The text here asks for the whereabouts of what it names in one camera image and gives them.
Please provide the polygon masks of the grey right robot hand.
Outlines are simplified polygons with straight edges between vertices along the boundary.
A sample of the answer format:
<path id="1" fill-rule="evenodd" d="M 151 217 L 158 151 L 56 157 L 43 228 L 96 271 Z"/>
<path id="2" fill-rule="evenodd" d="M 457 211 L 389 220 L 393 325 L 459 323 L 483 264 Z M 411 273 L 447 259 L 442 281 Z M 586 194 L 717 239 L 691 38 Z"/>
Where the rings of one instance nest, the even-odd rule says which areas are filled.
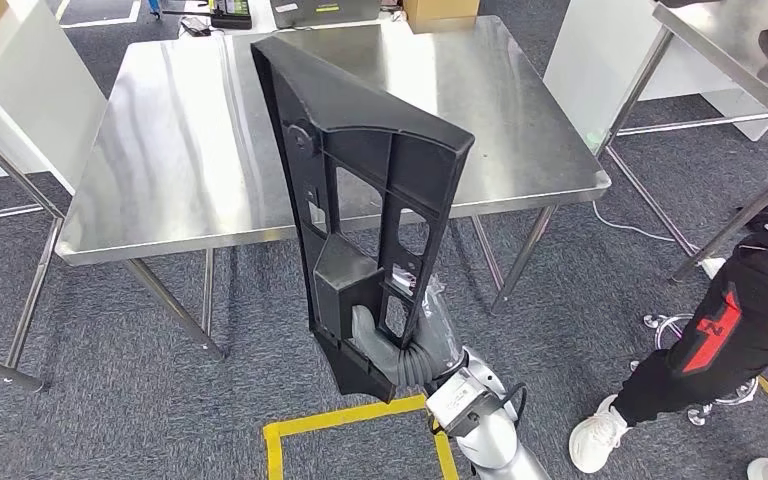
<path id="1" fill-rule="evenodd" d="M 375 326 L 371 311 L 352 308 L 352 342 L 396 386 L 424 385 L 456 369 L 465 358 L 443 298 L 444 284 L 433 275 L 410 343 L 401 349 Z"/>

